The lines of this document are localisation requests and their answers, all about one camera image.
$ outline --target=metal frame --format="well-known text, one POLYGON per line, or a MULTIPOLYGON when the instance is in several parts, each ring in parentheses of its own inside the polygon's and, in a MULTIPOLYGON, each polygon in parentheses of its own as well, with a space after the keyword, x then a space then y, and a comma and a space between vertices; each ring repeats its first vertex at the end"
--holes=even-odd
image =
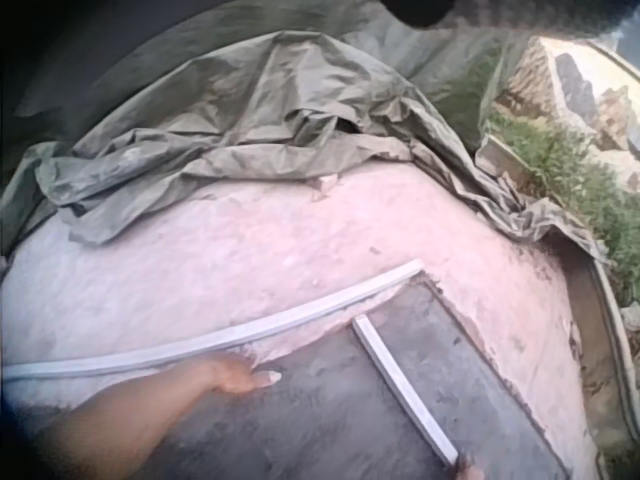
POLYGON ((101 357, 8 365, 2 371, 3 381, 119 373, 157 367, 205 351, 235 347, 340 310, 411 278, 422 269, 422 262, 413 260, 353 287, 284 312, 167 345, 101 357))
POLYGON ((422 436, 447 466, 455 465, 458 461, 458 451, 420 400, 369 318, 359 315, 353 321, 353 328, 387 385, 422 436))

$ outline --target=crumpled tarp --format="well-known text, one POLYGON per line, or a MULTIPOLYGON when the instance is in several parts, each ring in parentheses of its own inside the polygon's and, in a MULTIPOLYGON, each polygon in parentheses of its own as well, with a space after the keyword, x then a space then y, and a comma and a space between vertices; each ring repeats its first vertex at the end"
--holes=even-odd
POLYGON ((508 178, 476 168, 415 85, 313 32, 273 33, 197 57, 133 96, 73 148, 31 147, 14 179, 23 186, 10 185, 3 196, 3 221, 12 199, 36 198, 39 188, 73 240, 99 245, 220 178, 318 177, 374 157, 413 160, 512 239, 536 241, 555 227, 604 258, 570 214, 547 199, 523 199, 508 178), (29 172, 37 185, 25 180, 29 172))

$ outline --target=fingernail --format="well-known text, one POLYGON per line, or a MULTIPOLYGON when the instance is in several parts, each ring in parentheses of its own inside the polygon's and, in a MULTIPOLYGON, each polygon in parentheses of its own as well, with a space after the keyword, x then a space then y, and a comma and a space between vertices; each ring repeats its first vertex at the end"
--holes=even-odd
POLYGON ((267 373, 269 374, 269 381, 271 382, 271 385, 273 385, 274 383, 278 383, 282 378, 282 374, 280 372, 274 372, 270 370, 267 373))

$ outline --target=green plant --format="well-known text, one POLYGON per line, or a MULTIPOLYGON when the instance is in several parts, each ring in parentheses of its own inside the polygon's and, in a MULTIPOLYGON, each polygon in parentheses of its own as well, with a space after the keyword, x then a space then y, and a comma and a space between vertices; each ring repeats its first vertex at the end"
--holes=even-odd
POLYGON ((494 112, 489 127, 531 168, 525 192, 580 218, 609 249, 621 305, 640 296, 640 195, 618 187, 606 166, 586 161, 590 139, 558 125, 536 127, 494 112))

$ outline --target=person's hand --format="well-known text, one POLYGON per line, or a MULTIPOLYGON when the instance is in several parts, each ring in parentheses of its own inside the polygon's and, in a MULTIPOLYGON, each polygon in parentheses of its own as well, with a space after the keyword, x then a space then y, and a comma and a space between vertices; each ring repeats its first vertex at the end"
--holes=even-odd
POLYGON ((273 371, 252 372, 252 362, 235 353, 213 353, 198 357, 195 368, 208 376, 211 388, 223 393, 244 394, 270 387, 282 375, 273 371))
POLYGON ((471 459, 467 455, 460 455, 455 480, 484 480, 484 473, 472 465, 471 459))

